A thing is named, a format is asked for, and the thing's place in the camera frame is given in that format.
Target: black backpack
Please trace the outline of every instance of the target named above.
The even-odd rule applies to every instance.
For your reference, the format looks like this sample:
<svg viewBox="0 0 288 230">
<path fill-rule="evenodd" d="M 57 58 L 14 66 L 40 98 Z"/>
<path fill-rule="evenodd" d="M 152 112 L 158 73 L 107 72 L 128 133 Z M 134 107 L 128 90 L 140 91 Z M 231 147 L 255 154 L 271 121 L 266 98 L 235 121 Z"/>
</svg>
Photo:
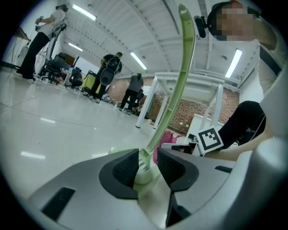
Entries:
<svg viewBox="0 0 288 230">
<path fill-rule="evenodd" d="M 112 70 L 114 73 L 116 73 L 119 69 L 120 62 L 121 62 L 121 60 L 119 58 L 117 58 L 116 56 L 114 56 L 113 58 L 111 58 L 107 62 L 106 68 L 108 68 L 108 69 Z"/>
</svg>

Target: glossy floor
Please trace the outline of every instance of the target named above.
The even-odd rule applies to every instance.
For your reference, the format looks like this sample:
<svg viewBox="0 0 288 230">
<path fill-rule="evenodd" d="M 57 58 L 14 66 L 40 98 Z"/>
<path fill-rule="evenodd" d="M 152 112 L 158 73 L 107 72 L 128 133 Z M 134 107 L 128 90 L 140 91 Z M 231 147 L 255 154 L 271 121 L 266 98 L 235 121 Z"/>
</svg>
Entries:
<svg viewBox="0 0 288 230">
<path fill-rule="evenodd" d="M 103 156 L 111 147 L 145 147 L 155 131 L 146 123 L 136 128 L 136 116 L 105 102 L 13 74 L 0 73 L 0 90 L 1 169 L 23 198 L 69 166 Z M 163 178 L 159 182 L 143 203 L 145 210 L 161 209 L 149 211 L 161 225 L 169 188 Z"/>
</svg>

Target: brick wall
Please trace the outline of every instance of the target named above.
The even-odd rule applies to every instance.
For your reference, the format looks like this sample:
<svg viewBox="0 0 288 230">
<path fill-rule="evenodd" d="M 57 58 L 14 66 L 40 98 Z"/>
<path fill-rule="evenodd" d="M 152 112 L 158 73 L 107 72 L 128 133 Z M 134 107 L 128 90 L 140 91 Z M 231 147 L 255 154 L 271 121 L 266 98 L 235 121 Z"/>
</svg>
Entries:
<svg viewBox="0 0 288 230">
<path fill-rule="evenodd" d="M 151 86 L 153 82 L 152 77 L 148 77 L 144 79 L 144 85 Z M 111 87 L 108 90 L 111 99 L 115 99 L 115 101 L 122 101 L 125 91 L 128 87 L 129 83 L 127 79 L 119 79 L 114 80 L 111 83 Z M 148 114 L 148 118 L 152 121 L 155 121 L 157 115 L 159 113 L 160 107 L 162 105 L 164 99 L 164 92 L 161 88 L 156 90 L 156 96 L 153 102 L 152 109 Z M 234 93 L 231 90 L 224 89 L 223 93 L 223 103 L 222 110 L 219 122 L 226 123 L 229 117 L 234 113 L 235 109 L 239 104 L 239 94 Z M 204 115 L 206 107 L 202 104 L 190 102 L 187 100 L 180 100 L 179 107 L 172 118 L 172 121 L 169 124 L 169 128 L 182 134 L 186 134 L 188 132 L 189 127 L 186 127 L 186 124 L 190 125 L 193 119 L 194 114 Z M 213 114 L 214 105 L 211 106 L 208 117 L 211 118 L 211 114 Z"/>
</svg>

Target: black sleeve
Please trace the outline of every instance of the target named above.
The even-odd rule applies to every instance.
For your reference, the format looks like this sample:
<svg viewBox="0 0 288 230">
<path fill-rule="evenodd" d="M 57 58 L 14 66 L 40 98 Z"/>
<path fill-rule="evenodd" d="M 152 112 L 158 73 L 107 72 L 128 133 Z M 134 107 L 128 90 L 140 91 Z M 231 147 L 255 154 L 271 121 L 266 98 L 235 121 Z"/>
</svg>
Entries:
<svg viewBox="0 0 288 230">
<path fill-rule="evenodd" d="M 113 58 L 114 55 L 113 54 L 107 54 L 105 55 L 103 58 L 108 62 L 111 58 Z"/>
<path fill-rule="evenodd" d="M 121 72 L 121 70 L 122 70 L 122 62 L 120 63 L 120 65 L 119 65 L 119 69 L 118 69 L 118 72 L 120 73 Z"/>
</svg>

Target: green plastic arm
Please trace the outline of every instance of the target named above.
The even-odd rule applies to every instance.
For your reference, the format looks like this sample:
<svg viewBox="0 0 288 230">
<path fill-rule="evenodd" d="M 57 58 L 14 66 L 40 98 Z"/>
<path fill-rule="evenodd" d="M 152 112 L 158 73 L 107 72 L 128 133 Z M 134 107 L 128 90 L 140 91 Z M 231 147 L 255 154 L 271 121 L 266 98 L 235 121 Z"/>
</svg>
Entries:
<svg viewBox="0 0 288 230">
<path fill-rule="evenodd" d="M 167 109 L 163 115 L 163 118 L 153 138 L 151 139 L 148 146 L 145 148 L 145 151 L 147 152 L 147 154 L 153 153 L 154 148 L 159 143 L 166 128 L 171 122 L 171 119 L 178 108 L 183 90 L 185 88 L 187 76 L 189 74 L 189 70 L 192 64 L 192 58 L 193 58 L 193 53 L 195 49 L 195 41 L 196 41 L 194 24 L 193 24 L 190 12 L 187 10 L 187 8 L 184 5 L 180 4 L 178 7 L 178 11 L 179 11 L 179 16 L 181 18 L 182 31 L 183 31 L 182 64 L 181 64 L 181 68 L 179 71 L 176 86 L 171 96 L 170 102 L 167 106 Z"/>
</svg>

